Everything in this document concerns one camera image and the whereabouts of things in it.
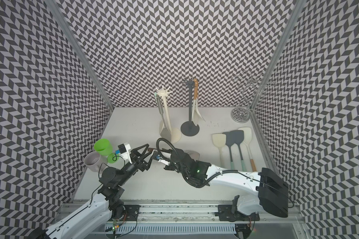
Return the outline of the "cream turner mint handle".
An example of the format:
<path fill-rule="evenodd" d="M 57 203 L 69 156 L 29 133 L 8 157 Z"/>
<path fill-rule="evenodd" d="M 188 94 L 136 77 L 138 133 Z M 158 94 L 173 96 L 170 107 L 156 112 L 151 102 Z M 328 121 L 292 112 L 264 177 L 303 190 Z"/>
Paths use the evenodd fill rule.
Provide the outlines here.
<path fill-rule="evenodd" d="M 220 164 L 221 166 L 223 166 L 222 148 L 225 146 L 226 143 L 226 135 L 223 133 L 215 133 L 211 137 L 213 145 L 218 148 Z"/>

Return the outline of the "grey spatula mint handle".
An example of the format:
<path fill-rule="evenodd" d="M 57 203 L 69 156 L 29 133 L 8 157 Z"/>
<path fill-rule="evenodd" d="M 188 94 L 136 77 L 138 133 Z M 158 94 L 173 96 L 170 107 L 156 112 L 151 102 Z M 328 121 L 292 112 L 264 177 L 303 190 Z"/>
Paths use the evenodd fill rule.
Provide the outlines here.
<path fill-rule="evenodd" d="M 243 159 L 243 154 L 242 154 L 242 151 L 241 151 L 241 144 L 244 141 L 244 132 L 243 132 L 243 130 L 238 130 L 237 129 L 237 130 L 230 131 L 230 134 L 231 134 L 231 136 L 233 138 L 234 143 L 237 144 L 237 146 L 238 146 L 240 160 L 241 160 L 241 166 L 242 166 L 242 171 L 246 172 L 247 168 L 246 168 L 246 165 L 245 165 L 245 162 L 244 162 L 244 159 Z"/>

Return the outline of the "cream spatula wooden handle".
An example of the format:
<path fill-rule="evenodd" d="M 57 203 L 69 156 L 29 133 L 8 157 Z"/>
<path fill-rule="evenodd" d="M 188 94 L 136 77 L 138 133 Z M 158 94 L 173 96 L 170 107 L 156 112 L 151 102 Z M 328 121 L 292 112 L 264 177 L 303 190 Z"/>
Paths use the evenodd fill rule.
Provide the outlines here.
<path fill-rule="evenodd" d="M 244 140 L 243 143 L 245 144 L 246 148 L 247 148 L 247 152 L 249 154 L 249 158 L 250 158 L 250 164 L 251 164 L 251 168 L 253 172 L 257 171 L 256 165 L 255 165 L 255 161 L 251 152 L 251 147 L 250 147 L 250 143 L 252 141 L 252 129 L 250 127 L 241 127 L 239 128 L 239 130 L 244 132 Z"/>

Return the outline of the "grey turner mint handle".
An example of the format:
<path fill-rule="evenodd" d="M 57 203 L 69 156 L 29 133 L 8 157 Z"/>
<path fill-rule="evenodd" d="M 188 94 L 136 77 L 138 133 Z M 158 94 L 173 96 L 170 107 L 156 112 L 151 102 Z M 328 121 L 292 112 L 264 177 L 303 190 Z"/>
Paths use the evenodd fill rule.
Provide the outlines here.
<path fill-rule="evenodd" d="M 223 134 L 226 136 L 226 141 L 225 141 L 225 145 L 228 147 L 229 149 L 229 157 L 230 157 L 230 166 L 231 169 L 235 169 L 234 167 L 234 162 L 233 162 L 233 157 L 232 157 L 232 150 L 231 147 L 234 145 L 234 138 L 231 135 L 231 132 L 223 132 Z"/>

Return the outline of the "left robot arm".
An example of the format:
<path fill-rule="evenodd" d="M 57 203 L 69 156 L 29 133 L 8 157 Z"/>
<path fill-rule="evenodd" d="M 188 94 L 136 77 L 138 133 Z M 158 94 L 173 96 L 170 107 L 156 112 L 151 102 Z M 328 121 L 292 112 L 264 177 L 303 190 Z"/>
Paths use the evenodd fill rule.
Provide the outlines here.
<path fill-rule="evenodd" d="M 36 228 L 28 239 L 83 239 L 94 229 L 108 220 L 121 218 L 124 203 L 120 199 L 124 193 L 122 186 L 137 172 L 148 170 L 152 160 L 145 159 L 152 153 L 145 144 L 131 150 L 131 162 L 122 169 L 107 167 L 101 174 L 101 185 L 91 195 L 91 199 L 61 221 L 46 229 Z"/>

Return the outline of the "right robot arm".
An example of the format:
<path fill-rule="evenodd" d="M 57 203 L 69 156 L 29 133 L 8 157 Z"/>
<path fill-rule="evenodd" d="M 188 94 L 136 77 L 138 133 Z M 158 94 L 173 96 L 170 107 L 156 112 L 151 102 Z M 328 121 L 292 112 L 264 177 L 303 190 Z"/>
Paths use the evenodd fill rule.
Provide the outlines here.
<path fill-rule="evenodd" d="M 288 217 L 289 185 L 269 168 L 262 168 L 260 172 L 241 172 L 194 160 L 180 149 L 156 149 L 155 152 L 158 161 L 166 164 L 166 170 L 181 174 L 194 188 L 220 185 L 247 193 L 234 197 L 232 213 L 249 216 L 264 210 L 279 218 Z"/>

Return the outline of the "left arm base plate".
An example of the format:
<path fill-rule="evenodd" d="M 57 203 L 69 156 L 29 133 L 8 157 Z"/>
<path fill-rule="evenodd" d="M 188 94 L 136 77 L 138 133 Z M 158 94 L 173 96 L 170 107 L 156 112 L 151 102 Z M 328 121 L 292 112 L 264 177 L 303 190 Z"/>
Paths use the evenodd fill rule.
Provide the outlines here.
<path fill-rule="evenodd" d="M 140 205 L 123 205 L 112 211 L 111 220 L 135 221 L 138 219 Z"/>

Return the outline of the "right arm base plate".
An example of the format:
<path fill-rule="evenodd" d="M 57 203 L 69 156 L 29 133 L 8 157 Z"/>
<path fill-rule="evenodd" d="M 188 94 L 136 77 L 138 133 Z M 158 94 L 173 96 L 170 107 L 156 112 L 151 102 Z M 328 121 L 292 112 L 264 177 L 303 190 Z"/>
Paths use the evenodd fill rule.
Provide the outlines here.
<path fill-rule="evenodd" d="M 245 215 L 238 212 L 237 210 L 233 212 L 232 205 L 218 205 L 215 216 L 217 216 L 220 221 L 227 221 L 227 222 L 260 221 L 259 214 L 252 213 L 251 215 Z"/>

